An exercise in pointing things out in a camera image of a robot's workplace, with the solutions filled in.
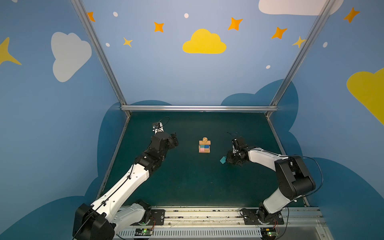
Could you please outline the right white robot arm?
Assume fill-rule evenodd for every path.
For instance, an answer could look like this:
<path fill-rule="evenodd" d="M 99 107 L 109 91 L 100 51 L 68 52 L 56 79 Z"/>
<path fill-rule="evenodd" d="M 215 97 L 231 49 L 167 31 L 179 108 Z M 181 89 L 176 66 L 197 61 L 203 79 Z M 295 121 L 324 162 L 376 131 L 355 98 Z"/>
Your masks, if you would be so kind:
<path fill-rule="evenodd" d="M 267 225 L 277 220 L 281 210 L 289 203 L 316 189 L 315 180 L 302 157 L 249 147 L 242 137 L 232 139 L 232 144 L 233 149 L 227 153 L 227 163 L 235 166 L 242 166 L 245 162 L 256 163 L 276 173 L 278 188 L 260 203 L 256 213 L 260 224 Z"/>

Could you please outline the pink wood block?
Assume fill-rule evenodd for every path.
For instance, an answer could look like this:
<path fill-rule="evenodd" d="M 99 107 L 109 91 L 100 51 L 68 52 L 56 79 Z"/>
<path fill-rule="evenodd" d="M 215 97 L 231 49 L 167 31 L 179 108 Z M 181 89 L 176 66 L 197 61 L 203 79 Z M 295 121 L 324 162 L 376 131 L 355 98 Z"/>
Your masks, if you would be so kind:
<path fill-rule="evenodd" d="M 210 152 L 210 149 L 209 149 L 209 148 L 204 148 L 204 149 L 203 149 L 203 148 L 200 148 L 200 149 L 199 149 L 199 152 L 200 152 L 200 153 L 209 153 L 209 152 Z"/>

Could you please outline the teal house-shaped block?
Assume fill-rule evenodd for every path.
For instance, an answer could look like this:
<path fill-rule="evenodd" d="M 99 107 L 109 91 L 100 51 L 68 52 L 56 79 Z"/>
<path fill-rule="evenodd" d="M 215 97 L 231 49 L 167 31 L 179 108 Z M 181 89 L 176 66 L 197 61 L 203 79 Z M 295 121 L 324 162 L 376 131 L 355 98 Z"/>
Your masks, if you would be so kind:
<path fill-rule="evenodd" d="M 224 157 L 222 157 L 222 158 L 220 159 L 220 163 L 221 163 L 221 164 L 225 164 L 225 163 L 226 163 L 226 160 L 227 160 L 227 157 L 224 156 Z"/>

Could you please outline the long natural wood block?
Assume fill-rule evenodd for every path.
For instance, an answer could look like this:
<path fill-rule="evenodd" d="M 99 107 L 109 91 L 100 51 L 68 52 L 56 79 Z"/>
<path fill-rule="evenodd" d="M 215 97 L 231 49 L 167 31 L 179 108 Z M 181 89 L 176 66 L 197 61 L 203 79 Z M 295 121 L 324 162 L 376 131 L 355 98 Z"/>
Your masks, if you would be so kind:
<path fill-rule="evenodd" d="M 210 146 L 211 145 L 211 141 L 204 141 L 204 140 L 201 140 L 201 141 L 199 141 L 199 145 L 200 146 Z"/>

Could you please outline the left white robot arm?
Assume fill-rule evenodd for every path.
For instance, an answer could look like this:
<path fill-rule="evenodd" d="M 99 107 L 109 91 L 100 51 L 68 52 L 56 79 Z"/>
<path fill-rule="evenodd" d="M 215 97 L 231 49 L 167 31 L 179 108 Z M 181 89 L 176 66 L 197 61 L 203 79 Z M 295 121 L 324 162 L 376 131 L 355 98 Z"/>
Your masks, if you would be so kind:
<path fill-rule="evenodd" d="M 148 148 L 135 158 L 127 173 L 91 205 L 82 204 L 75 213 L 74 240 L 112 240 L 120 231 L 136 223 L 147 223 L 152 207 L 143 202 L 121 210 L 131 194 L 162 165 L 168 150 L 179 144 L 175 133 L 156 132 Z"/>

